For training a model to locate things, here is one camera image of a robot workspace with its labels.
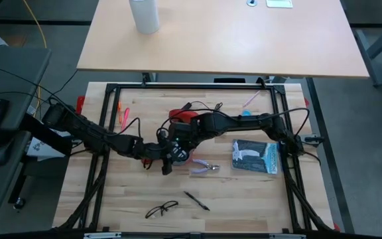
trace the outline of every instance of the pliers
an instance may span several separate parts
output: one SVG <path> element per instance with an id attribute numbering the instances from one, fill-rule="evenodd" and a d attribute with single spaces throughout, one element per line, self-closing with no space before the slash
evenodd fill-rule
<path id="1" fill-rule="evenodd" d="M 194 163 L 199 163 L 204 166 L 202 169 L 191 169 L 191 173 L 205 173 L 208 170 L 216 170 L 220 169 L 220 165 L 212 165 L 209 164 L 208 162 L 201 160 L 201 159 L 193 159 L 192 160 Z"/>

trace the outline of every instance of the small blue object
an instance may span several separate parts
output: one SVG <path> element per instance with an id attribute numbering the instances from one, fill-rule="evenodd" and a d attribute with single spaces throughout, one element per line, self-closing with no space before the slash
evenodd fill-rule
<path id="1" fill-rule="evenodd" d="M 251 116 L 251 112 L 249 110 L 243 110 L 242 116 Z"/>

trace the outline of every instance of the blue package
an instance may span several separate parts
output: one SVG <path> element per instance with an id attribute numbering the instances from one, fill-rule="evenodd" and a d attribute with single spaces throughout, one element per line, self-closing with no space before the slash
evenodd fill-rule
<path id="1" fill-rule="evenodd" d="M 232 168 L 276 175 L 278 143 L 233 140 Z"/>

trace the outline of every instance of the wooden tabletop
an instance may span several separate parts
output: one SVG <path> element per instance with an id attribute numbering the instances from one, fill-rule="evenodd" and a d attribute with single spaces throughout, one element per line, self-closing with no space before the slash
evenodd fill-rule
<path id="1" fill-rule="evenodd" d="M 105 85 L 100 82 L 88 85 L 82 114 L 94 122 L 99 121 Z M 305 106 L 300 84 L 285 84 L 285 88 L 290 109 Z M 129 119 L 141 118 L 141 133 L 145 142 L 157 142 L 156 129 L 168 117 L 169 110 L 196 100 L 212 108 L 216 103 L 223 102 L 221 110 L 236 116 L 254 93 L 252 90 L 123 89 L 121 102 L 123 109 L 131 109 Z M 202 106 L 195 103 L 193 108 Z M 272 113 L 269 93 L 260 93 L 247 108 L 253 115 Z M 290 116 L 296 131 L 305 112 L 293 112 Z M 125 133 L 137 135 L 137 128 L 134 123 Z M 311 133 L 309 122 L 301 133 Z M 190 175 L 189 168 L 198 167 L 191 163 L 173 167 L 171 174 L 163 176 L 161 161 L 155 161 L 147 171 L 140 161 L 111 152 L 98 227 L 110 226 L 110 230 L 123 232 L 281 232 L 282 228 L 291 229 L 283 174 L 281 171 L 278 175 L 268 175 L 232 169 L 233 139 L 272 142 L 262 131 L 229 132 L 202 142 L 195 150 L 194 158 L 221 165 L 218 172 L 207 175 Z M 305 147 L 305 150 L 316 154 L 312 147 Z M 70 158 L 54 226 L 61 225 L 82 200 L 90 161 L 89 153 Z M 300 167 L 308 202 L 324 222 L 332 226 L 319 162 L 303 155 L 300 157 Z M 200 199 L 210 211 L 202 210 L 183 193 L 184 190 Z M 147 211 L 169 200 L 177 200 L 179 208 L 169 211 L 162 218 L 145 219 Z M 91 203 L 88 223 L 93 206 Z M 299 203 L 296 207 L 300 225 L 304 226 Z"/>
<path id="2" fill-rule="evenodd" d="M 98 3 L 78 68 L 367 78 L 339 0 L 159 0 L 160 29 L 136 30 L 128 0 Z"/>

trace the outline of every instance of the marker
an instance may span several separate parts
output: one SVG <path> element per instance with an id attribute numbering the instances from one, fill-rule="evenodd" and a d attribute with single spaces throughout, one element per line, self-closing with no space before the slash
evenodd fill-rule
<path id="1" fill-rule="evenodd" d="M 129 117 L 129 108 L 126 108 L 125 110 L 125 115 L 123 116 L 123 122 L 122 122 L 122 131 L 125 129 L 126 127 L 126 121 L 127 121 L 127 118 Z"/>
<path id="2" fill-rule="evenodd" d="M 196 201 L 198 203 L 198 205 L 200 205 L 204 210 L 210 211 L 210 209 L 206 205 L 202 204 L 198 199 L 196 199 L 194 196 L 192 196 L 189 192 L 184 191 L 184 193 L 186 194 L 186 196 L 188 196 L 192 200 Z"/>

